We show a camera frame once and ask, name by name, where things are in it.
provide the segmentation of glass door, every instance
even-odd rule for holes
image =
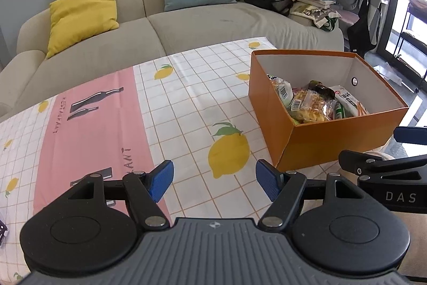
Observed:
[[[404,42],[401,49],[400,43],[397,46],[399,35],[403,30],[412,30],[415,35],[425,37],[427,33],[427,24],[414,16],[409,16],[406,13],[408,9],[409,0],[398,0],[396,7],[396,15],[392,25],[392,30],[386,45],[386,52],[393,55],[399,62],[405,65],[411,71],[411,80],[420,81],[427,70],[427,56],[408,42]]]

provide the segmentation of packaged food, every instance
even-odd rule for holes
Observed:
[[[291,84],[287,81],[283,81],[282,84],[276,87],[276,91],[285,108],[289,107],[289,104],[291,104],[293,98]]]
[[[344,109],[352,116],[369,114],[365,107],[350,92],[342,86],[331,87],[335,91],[335,98],[343,105]]]
[[[270,79],[271,83],[273,84],[274,87],[277,87],[279,85],[282,85],[284,82],[286,82],[285,80],[278,78],[277,76],[271,76],[268,75],[268,78]]]
[[[313,91],[318,85],[318,82],[317,84],[310,83],[306,89],[302,89],[295,94],[288,109],[293,119],[301,123],[329,121],[332,119],[334,98],[332,98],[326,87],[320,88],[320,91],[323,92],[322,94]]]
[[[339,101],[336,101],[334,107],[334,120],[345,119],[344,107]]]

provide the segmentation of yellow pillow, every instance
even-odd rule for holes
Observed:
[[[116,0],[57,0],[50,4],[50,38],[46,58],[119,27]]]

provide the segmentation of metal screw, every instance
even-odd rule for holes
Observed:
[[[145,219],[145,223],[150,227],[161,227],[165,225],[166,220],[161,216],[150,216]]]
[[[283,225],[283,221],[281,218],[276,216],[269,216],[263,218],[263,225],[270,228],[276,228]]]

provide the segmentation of sofa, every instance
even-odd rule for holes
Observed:
[[[0,73],[0,121],[100,76],[221,42],[266,36],[278,49],[344,49],[338,26],[324,32],[244,2],[169,12],[164,12],[164,0],[116,3],[118,29],[79,42],[48,60],[49,9],[22,25],[17,55]]]

